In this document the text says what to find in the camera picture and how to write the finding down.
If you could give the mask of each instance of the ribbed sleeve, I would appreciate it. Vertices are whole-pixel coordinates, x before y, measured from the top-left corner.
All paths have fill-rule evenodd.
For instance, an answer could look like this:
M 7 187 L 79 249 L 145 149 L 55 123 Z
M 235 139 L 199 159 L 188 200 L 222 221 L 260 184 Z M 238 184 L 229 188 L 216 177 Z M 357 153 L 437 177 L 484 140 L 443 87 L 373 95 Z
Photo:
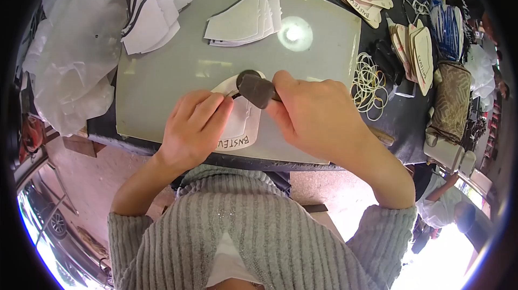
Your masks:
M 390 288 L 401 272 L 401 260 L 412 237 L 417 209 L 367 208 L 358 231 L 346 245 L 379 288 Z
M 113 212 L 108 215 L 110 261 L 113 280 L 117 285 L 121 285 L 125 273 L 126 276 L 132 274 L 127 270 L 136 259 L 142 235 L 152 222 L 148 216 L 126 217 Z

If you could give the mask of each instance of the rubber band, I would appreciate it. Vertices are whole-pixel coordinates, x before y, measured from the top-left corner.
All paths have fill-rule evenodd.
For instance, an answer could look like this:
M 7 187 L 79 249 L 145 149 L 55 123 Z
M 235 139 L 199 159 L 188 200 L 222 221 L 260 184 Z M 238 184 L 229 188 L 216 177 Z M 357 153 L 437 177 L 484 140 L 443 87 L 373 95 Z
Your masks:
M 368 53 L 359 53 L 356 59 L 356 70 L 351 86 L 351 93 L 358 112 L 365 113 L 367 119 L 371 121 L 376 121 L 383 115 L 383 108 L 385 108 L 389 98 L 385 84 L 385 75 L 382 71 L 378 70 L 378 66 L 374 63 L 372 57 Z M 376 95 L 378 90 L 385 91 L 385 100 Z M 381 110 L 379 116 L 374 119 L 369 117 L 369 110 L 372 108 Z

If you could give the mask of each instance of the right hand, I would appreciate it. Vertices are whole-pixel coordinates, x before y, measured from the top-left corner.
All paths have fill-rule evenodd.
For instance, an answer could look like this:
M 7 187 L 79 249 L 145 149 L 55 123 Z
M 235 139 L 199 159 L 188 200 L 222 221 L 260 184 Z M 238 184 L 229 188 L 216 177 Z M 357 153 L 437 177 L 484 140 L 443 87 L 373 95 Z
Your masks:
M 301 151 L 343 165 L 373 137 L 343 83 L 297 80 L 287 71 L 275 73 L 272 82 L 282 102 L 271 100 L 266 112 Z

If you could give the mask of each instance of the work table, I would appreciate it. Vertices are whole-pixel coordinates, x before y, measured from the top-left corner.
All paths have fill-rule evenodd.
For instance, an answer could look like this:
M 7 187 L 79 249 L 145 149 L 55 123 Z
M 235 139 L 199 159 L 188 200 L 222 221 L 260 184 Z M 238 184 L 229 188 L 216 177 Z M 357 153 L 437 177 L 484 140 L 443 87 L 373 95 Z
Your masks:
M 327 0 L 339 5 L 353 13 L 351 7 L 344 5 L 340 0 Z M 359 41 L 359 52 L 367 51 L 369 45 L 377 39 L 390 41 L 388 37 L 387 23 L 385 21 L 385 12 L 396 23 L 406 25 L 407 17 L 403 12 L 401 0 L 392 0 L 394 7 L 389 10 L 382 11 L 383 21 L 379 28 L 373 29 L 365 21 L 362 21 L 362 30 Z M 406 5 L 409 17 L 413 17 L 411 6 Z M 112 85 L 117 88 L 117 77 L 114 78 Z M 387 91 L 392 90 L 392 86 L 387 85 Z M 404 164 L 422 163 L 426 161 L 423 153 L 424 130 L 427 122 L 427 111 L 430 108 L 434 97 L 434 91 L 430 90 L 427 96 L 422 96 L 419 90 L 416 92 L 415 98 L 404 98 L 394 96 L 387 103 L 383 111 L 383 115 L 376 122 L 368 120 L 364 114 L 365 122 L 374 126 L 395 138 L 395 142 L 388 149 L 400 159 Z M 154 154 L 160 144 L 141 140 L 137 138 L 126 138 L 117 134 L 115 127 L 115 99 L 106 114 L 87 121 L 87 133 L 90 140 L 122 148 L 139 155 L 150 156 Z M 255 159 L 234 155 L 225 155 L 212 153 L 206 160 L 206 164 L 214 164 L 218 166 L 233 167 L 249 170 L 263 171 L 317 171 L 317 170 L 340 170 L 341 168 L 331 165 L 292 163 L 284 161 L 273 161 Z

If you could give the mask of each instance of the tiled floor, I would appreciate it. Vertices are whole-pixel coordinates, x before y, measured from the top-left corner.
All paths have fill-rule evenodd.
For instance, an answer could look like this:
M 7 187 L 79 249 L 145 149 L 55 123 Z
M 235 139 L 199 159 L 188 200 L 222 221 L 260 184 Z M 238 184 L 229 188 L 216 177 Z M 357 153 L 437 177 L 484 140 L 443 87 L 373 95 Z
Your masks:
M 107 146 L 97 154 L 97 158 L 92 158 L 67 150 L 61 138 L 50 142 L 47 151 L 79 215 L 75 216 L 66 209 L 61 212 L 69 222 L 85 228 L 108 248 L 106 217 L 112 198 L 147 157 Z M 49 168 L 43 168 L 40 174 L 58 196 L 63 194 Z M 291 182 L 292 198 L 300 204 L 326 204 L 330 217 L 345 240 L 353 236 L 363 210 L 376 203 L 369 186 L 349 172 L 292 172 Z M 163 190 L 148 215 L 158 218 L 164 206 L 172 204 L 174 197 L 170 188 Z

